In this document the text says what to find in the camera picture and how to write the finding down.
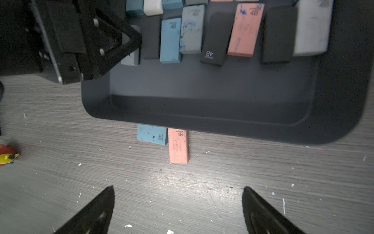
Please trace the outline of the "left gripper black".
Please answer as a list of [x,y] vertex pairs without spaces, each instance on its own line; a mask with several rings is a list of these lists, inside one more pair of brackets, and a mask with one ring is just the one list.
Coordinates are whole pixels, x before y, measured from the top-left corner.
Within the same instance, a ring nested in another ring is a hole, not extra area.
[[109,1],[30,1],[41,38],[38,76],[71,84],[99,78],[139,49],[142,36]]

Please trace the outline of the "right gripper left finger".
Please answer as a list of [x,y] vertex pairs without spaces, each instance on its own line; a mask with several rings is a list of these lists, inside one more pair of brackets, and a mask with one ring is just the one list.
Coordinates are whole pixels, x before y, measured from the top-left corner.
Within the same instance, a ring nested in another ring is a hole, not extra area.
[[105,188],[74,217],[56,230],[57,234],[106,234],[115,206],[113,186]]

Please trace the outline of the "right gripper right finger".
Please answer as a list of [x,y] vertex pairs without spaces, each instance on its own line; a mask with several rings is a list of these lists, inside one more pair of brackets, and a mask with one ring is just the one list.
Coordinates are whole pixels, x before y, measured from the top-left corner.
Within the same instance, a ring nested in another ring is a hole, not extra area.
[[252,188],[246,186],[242,195],[243,216],[250,234],[303,234]]

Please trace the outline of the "grey eraser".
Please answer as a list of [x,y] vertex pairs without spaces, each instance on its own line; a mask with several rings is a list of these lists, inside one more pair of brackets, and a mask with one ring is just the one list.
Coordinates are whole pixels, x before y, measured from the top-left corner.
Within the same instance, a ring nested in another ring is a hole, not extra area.
[[[122,44],[126,44],[130,38],[122,34]],[[128,56],[126,56],[124,59],[122,59],[121,64],[126,66],[138,66],[139,65],[139,48],[135,51],[131,52]]]

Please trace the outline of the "blue eraser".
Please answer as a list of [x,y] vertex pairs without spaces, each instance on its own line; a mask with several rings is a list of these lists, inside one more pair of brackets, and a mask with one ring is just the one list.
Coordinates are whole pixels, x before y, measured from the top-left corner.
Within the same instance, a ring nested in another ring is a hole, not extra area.
[[166,19],[162,21],[160,62],[172,64],[181,62],[180,36],[181,18]]
[[142,16],[144,15],[143,6],[143,0],[126,0],[126,14],[131,16]]
[[184,0],[162,0],[165,10],[180,9],[184,7]]

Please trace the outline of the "grey-blue eraser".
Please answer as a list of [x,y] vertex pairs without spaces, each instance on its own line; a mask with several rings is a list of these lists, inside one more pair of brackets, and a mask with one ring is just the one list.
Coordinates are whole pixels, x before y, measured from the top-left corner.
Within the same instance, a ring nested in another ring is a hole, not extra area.
[[181,54],[199,54],[202,49],[205,5],[183,8],[179,51]]

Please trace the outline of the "teal eraser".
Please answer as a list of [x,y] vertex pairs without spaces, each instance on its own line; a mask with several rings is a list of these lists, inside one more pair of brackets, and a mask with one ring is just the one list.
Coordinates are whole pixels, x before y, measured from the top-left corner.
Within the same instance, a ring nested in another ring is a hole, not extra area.
[[168,144],[168,128],[138,124],[137,139],[166,146]]

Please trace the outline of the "black eraser pair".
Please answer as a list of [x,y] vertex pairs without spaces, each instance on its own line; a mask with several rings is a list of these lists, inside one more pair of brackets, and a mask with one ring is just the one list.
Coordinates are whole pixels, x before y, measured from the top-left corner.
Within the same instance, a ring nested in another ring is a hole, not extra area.
[[295,46],[298,10],[293,6],[270,9],[265,16],[262,63],[290,62]]
[[233,13],[218,12],[210,17],[200,57],[201,63],[217,67],[223,65],[233,24]]

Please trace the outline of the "pink eraser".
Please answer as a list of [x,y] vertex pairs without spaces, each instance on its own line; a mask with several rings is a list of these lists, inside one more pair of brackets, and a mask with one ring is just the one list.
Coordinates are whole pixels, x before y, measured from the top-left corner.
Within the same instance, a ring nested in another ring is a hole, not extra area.
[[229,56],[253,56],[264,9],[263,3],[237,5],[228,47]]
[[181,129],[168,129],[169,162],[188,164],[189,144],[188,132]]

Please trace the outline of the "dark grey storage tray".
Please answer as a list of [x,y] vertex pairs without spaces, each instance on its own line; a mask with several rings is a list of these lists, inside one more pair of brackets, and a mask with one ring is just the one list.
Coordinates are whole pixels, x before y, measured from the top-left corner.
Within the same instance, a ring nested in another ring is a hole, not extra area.
[[221,67],[198,54],[180,63],[117,64],[83,81],[82,104],[94,118],[273,140],[326,144],[360,122],[374,69],[373,1],[335,1],[329,46],[319,56],[262,63],[228,56]]

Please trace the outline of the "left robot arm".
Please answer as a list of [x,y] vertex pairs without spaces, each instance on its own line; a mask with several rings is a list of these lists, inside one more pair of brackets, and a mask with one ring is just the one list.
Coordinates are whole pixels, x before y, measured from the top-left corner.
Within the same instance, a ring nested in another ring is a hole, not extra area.
[[97,79],[141,44],[106,1],[1,1],[1,76]]

